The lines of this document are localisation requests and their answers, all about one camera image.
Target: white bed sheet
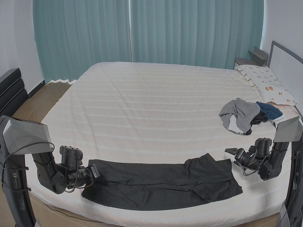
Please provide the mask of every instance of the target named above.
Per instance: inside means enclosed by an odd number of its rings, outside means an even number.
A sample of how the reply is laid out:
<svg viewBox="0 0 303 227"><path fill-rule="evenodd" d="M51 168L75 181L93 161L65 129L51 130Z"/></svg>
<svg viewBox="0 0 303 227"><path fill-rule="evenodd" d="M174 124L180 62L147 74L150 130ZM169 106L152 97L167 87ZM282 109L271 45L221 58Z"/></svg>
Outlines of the white bed sheet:
<svg viewBox="0 0 303 227"><path fill-rule="evenodd" d="M248 149L260 137L273 138L271 123L252 126L249 136L222 126L221 108L240 97L256 102L257 95L235 70L150 64L98 63L87 70L42 121L48 125L54 157L59 147L82 150L89 159L129 163L184 163L206 153L226 159L225 148ZM293 108L280 108L287 118ZM74 193L56 195L42 187L30 155L26 164L32 193L43 202L98 221L127 227L234 226L279 212L287 193L291 152L281 174L263 181L258 174L245 177L232 164L243 193L233 198L178 210L133 211L102 206Z"/></svg>

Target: wall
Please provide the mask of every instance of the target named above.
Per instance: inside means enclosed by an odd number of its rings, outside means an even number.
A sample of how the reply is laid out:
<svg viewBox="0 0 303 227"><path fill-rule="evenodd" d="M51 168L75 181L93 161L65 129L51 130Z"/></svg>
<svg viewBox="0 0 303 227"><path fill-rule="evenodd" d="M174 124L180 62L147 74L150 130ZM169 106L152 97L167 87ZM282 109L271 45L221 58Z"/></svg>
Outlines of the wall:
<svg viewBox="0 0 303 227"><path fill-rule="evenodd" d="M0 0L0 76L20 68L29 93L44 80L35 38L33 0Z"/></svg>
<svg viewBox="0 0 303 227"><path fill-rule="evenodd" d="M272 40L303 58L303 0L264 0L261 49L270 53Z"/></svg>

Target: pillowcase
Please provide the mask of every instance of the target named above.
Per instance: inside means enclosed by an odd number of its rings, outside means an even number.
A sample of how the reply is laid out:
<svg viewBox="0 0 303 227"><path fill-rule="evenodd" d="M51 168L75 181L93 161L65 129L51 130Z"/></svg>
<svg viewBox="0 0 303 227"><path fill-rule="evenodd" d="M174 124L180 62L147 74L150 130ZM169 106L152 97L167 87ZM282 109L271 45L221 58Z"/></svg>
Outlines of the pillowcase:
<svg viewBox="0 0 303 227"><path fill-rule="evenodd" d="M268 67L239 65L236 66L236 69L249 82L262 103L273 102L290 106L296 105L297 102L294 97Z"/></svg>

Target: black pants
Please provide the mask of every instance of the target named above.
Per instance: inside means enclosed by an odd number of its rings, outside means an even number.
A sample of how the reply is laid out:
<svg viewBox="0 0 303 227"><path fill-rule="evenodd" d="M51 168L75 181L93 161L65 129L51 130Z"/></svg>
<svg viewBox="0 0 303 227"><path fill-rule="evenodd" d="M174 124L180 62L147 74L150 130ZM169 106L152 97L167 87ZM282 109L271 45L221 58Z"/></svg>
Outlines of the black pants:
<svg viewBox="0 0 303 227"><path fill-rule="evenodd" d="M99 173L82 197L127 210L172 210L231 198L242 193L231 161L210 154L184 164L140 164L90 160Z"/></svg>

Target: teal curtain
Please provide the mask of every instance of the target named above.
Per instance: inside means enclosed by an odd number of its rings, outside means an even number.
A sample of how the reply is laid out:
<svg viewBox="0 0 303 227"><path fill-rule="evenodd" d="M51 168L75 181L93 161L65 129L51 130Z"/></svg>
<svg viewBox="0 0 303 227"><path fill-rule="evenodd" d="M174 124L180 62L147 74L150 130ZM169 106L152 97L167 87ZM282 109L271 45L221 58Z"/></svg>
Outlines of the teal curtain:
<svg viewBox="0 0 303 227"><path fill-rule="evenodd" d="M132 61L128 0L33 0L45 82L78 79L102 61Z"/></svg>
<svg viewBox="0 0 303 227"><path fill-rule="evenodd" d="M260 47L264 0L130 0L134 62L233 69Z"/></svg>

